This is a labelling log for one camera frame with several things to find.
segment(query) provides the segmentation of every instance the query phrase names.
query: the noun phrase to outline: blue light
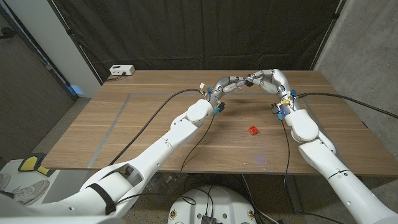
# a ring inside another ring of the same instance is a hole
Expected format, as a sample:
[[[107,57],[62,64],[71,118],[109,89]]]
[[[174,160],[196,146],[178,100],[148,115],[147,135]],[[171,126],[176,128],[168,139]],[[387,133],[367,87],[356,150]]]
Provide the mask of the blue light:
[[[77,94],[84,95],[83,91],[76,85],[70,85]]]

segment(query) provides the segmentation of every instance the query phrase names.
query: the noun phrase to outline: wooden table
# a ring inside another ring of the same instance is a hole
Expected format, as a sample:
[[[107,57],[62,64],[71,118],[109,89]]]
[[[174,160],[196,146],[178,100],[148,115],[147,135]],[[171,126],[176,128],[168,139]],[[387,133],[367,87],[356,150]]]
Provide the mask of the wooden table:
[[[43,165],[51,169],[101,169],[138,133],[155,110],[172,94],[198,88],[201,82],[212,87],[224,75],[246,76],[253,71],[136,71],[133,76],[106,82],[87,104]],[[320,72],[285,71],[297,92],[337,93]],[[200,99],[190,92],[172,99],[155,117],[135,143],[119,158],[130,160],[160,138],[173,119]],[[275,95],[258,86],[225,95],[225,110],[192,152],[183,172],[283,174],[287,163],[287,143],[280,121],[271,113]],[[398,163],[365,127],[347,103],[328,96],[300,99],[320,128],[334,142],[348,167],[358,175],[398,175]],[[182,162],[206,131],[207,119],[195,138],[177,149],[161,171],[179,172]],[[252,136],[248,128],[259,133]],[[291,174],[318,174],[299,153],[299,144],[290,135]]]

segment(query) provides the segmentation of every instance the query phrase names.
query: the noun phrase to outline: power strip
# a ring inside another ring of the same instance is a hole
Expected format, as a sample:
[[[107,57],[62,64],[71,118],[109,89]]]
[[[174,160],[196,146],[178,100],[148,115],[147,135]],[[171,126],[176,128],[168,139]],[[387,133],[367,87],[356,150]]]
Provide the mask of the power strip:
[[[123,72],[126,72],[125,75],[132,75],[136,69],[133,65],[112,65],[109,71],[111,75],[122,75]]]

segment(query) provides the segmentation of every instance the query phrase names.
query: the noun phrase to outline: concrete wall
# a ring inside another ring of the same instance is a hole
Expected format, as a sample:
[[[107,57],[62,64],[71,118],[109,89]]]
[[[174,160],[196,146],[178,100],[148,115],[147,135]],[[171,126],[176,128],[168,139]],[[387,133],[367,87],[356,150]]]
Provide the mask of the concrete wall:
[[[47,0],[6,0],[33,38],[79,96],[93,97],[101,85]]]
[[[340,94],[398,114],[397,47],[398,1],[348,0],[314,70]],[[349,104],[398,161],[398,119]]]

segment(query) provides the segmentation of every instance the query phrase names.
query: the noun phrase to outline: yellow object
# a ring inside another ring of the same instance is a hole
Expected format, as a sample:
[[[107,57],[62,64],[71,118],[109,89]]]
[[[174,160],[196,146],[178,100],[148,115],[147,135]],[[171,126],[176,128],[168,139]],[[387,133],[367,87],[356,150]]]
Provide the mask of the yellow object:
[[[21,171],[34,170],[36,162],[37,162],[37,157],[35,156],[26,159],[24,164],[21,166]]]
[[[37,171],[41,172],[44,175],[47,175],[47,173],[50,171],[47,168],[44,168],[43,166],[40,166],[39,168],[37,168]]]
[[[286,99],[286,100],[284,100],[284,101],[281,101],[280,103],[281,104],[284,104],[284,103],[287,103],[287,102],[289,102],[290,101],[290,98],[289,99]]]

